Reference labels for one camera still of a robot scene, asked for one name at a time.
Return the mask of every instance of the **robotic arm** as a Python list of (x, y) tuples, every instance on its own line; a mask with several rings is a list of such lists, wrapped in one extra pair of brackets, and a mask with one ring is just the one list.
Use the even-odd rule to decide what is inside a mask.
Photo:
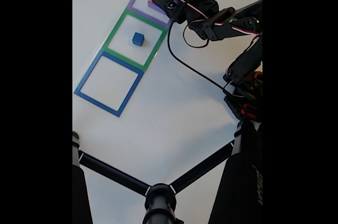
[(254, 35), (250, 46), (229, 65), (223, 78), (233, 85), (232, 95), (223, 89), (234, 115), (262, 122), (262, 0), (244, 8), (219, 10), (215, 0), (152, 0), (173, 22), (188, 27), (203, 40), (220, 41), (234, 36)]

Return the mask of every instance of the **black cable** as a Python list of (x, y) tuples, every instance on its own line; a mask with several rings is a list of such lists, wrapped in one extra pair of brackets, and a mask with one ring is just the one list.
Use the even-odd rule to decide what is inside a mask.
[(191, 66), (188, 66), (186, 63), (184, 63), (182, 60), (180, 60), (178, 57), (175, 56), (175, 54), (173, 53), (173, 51), (170, 48), (170, 33), (171, 33), (171, 29), (173, 27), (174, 21), (171, 22), (169, 30), (168, 30), (168, 38), (167, 38), (167, 42), (168, 42), (168, 49), (170, 51), (170, 54), (181, 64), (183, 64), (184, 66), (188, 67), (190, 70), (194, 71), (195, 73), (197, 73), (199, 76), (202, 76), (204, 79), (210, 81), (211, 83), (213, 83), (215, 86), (219, 87), (220, 89), (223, 90), (223, 87), (219, 84), (217, 84), (216, 82), (214, 82), (212, 79), (208, 78), (207, 76), (201, 74), (200, 72), (198, 72), (197, 70), (193, 69)]
[(241, 104), (240, 102), (238, 102), (236, 100), (236, 98), (234, 96), (232, 96), (232, 94), (230, 92), (228, 92), (227, 90), (225, 90), (225, 87), (229, 84), (227, 83), (224, 87), (222, 87), (221, 85), (217, 84), (216, 82), (214, 82), (212, 79), (208, 78), (207, 76), (201, 74), (200, 72), (198, 72), (197, 70), (193, 69), (191, 66), (188, 66), (186, 63), (184, 63), (182, 60), (180, 60), (178, 57), (175, 56), (175, 54), (173, 53), (173, 51), (170, 48), (170, 33), (171, 33), (171, 29), (173, 27), (174, 21), (171, 22), (169, 30), (168, 30), (168, 38), (167, 38), (167, 44), (168, 44), (168, 49), (170, 54), (182, 65), (188, 67), (190, 70), (194, 71), (195, 73), (197, 73), (199, 76), (202, 76), (204, 79), (210, 81), (211, 83), (213, 83), (215, 86), (219, 87), (220, 89), (222, 89), (222, 91), (230, 98), (232, 99), (232, 101), (235, 101), (240, 107)]
[(192, 46), (192, 45), (188, 44), (188, 42), (187, 42), (186, 39), (185, 39), (184, 33), (185, 33), (186, 28), (187, 28), (189, 25), (190, 25), (190, 23), (187, 24), (187, 25), (185, 26), (184, 30), (183, 30), (183, 34), (182, 34), (182, 35), (183, 35), (183, 40), (184, 40), (184, 42), (185, 42), (188, 46), (190, 46), (190, 47), (192, 47), (192, 48), (204, 48), (204, 47), (207, 47), (208, 44), (209, 44), (209, 41), (210, 41), (209, 38), (207, 39), (206, 44), (205, 44), (205, 45), (202, 45), (202, 46)]

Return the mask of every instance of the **tape square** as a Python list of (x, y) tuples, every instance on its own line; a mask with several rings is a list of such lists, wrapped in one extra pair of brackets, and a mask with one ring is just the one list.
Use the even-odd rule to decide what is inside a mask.
[(119, 117), (143, 72), (100, 50), (74, 94)]
[(148, 7), (148, 0), (130, 0), (127, 9), (161, 25), (169, 28), (171, 20), (165, 14)]
[[(135, 32), (144, 35), (142, 46), (133, 44)], [(125, 10), (102, 49), (144, 72), (156, 55), (166, 34), (165, 27), (130, 10)]]

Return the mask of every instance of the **tripod leg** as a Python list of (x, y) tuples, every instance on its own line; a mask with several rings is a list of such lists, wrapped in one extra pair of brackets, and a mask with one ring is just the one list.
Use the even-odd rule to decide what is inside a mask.
[(79, 163), (79, 137), (73, 132), (72, 224), (92, 224), (85, 174)]
[(209, 219), (212, 223), (262, 223), (262, 139), (253, 124), (239, 123)]
[(204, 176), (214, 167), (216, 167), (217, 165), (225, 161), (227, 158), (229, 158), (232, 151), (231, 143), (233, 143), (233, 141), (228, 143), (221, 149), (219, 149), (217, 152), (210, 155), (208, 158), (199, 163), (197, 166), (193, 167), (191, 170), (189, 170), (184, 175), (182, 175), (181, 177), (177, 178), (174, 182), (172, 182), (170, 186), (174, 188), (175, 194), (179, 193), (180, 191), (188, 187), (190, 184), (195, 182), (198, 178)]

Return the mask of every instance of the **purple square outline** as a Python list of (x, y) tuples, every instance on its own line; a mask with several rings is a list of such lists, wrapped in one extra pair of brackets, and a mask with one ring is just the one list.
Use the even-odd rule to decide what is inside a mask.
[(164, 26), (167, 29), (169, 29), (169, 26), (171, 24), (171, 20), (169, 20), (168, 23), (165, 23), (165, 22), (162, 22), (162, 21), (160, 21), (160, 20), (158, 20), (158, 19), (156, 19), (156, 18), (154, 18), (154, 17), (152, 17), (152, 16), (150, 16), (150, 15), (148, 15), (146, 13), (143, 13), (140, 10), (138, 10), (136, 8), (133, 8), (134, 2), (135, 2), (135, 0), (130, 0), (129, 3), (128, 3), (128, 5), (127, 5), (127, 9), (129, 9), (130, 11), (133, 11), (133, 12), (135, 12), (135, 13), (137, 13), (137, 14), (139, 14), (139, 15), (141, 15), (141, 16), (143, 16), (143, 17), (145, 17), (145, 18), (147, 18), (147, 19), (149, 19), (149, 20), (151, 20), (151, 21), (153, 21), (153, 22), (161, 25), (161, 26)]

